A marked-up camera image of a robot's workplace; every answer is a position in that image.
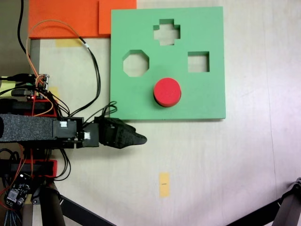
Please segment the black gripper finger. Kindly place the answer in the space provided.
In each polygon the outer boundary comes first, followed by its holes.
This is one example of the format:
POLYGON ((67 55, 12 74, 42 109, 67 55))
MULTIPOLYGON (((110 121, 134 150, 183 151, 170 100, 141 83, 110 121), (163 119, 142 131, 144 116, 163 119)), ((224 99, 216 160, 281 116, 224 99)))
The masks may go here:
POLYGON ((147 138, 135 131, 120 128, 107 128, 99 131, 99 143, 117 149, 143 145, 146 142, 147 138))
POLYGON ((94 123, 99 124, 100 131, 106 131, 108 128, 122 128, 129 131, 136 132, 136 128, 124 123, 119 118, 110 118, 110 117, 95 117, 94 123))

